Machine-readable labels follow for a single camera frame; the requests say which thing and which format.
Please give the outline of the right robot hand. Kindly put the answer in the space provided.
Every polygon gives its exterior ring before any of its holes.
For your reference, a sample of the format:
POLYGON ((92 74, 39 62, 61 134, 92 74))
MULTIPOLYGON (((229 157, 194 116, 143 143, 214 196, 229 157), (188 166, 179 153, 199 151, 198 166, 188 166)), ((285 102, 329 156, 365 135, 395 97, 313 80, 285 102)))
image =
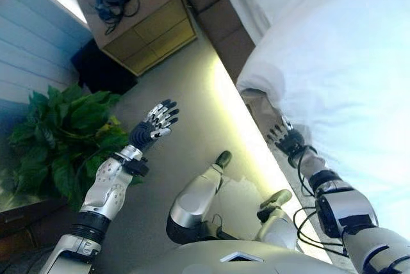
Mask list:
POLYGON ((281 116, 281 123, 269 130, 267 137, 287 156, 298 154, 305 146, 303 136, 284 115, 281 116))

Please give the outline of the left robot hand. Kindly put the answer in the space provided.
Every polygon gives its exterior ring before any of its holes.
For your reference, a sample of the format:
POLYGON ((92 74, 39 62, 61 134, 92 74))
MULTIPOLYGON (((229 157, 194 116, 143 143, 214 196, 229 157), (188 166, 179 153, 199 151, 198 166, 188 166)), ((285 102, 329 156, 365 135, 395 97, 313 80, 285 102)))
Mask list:
POLYGON ((171 133, 171 127, 178 121, 178 114, 176 101, 161 101, 131 131, 129 144, 141 151, 149 148, 157 139, 171 133))

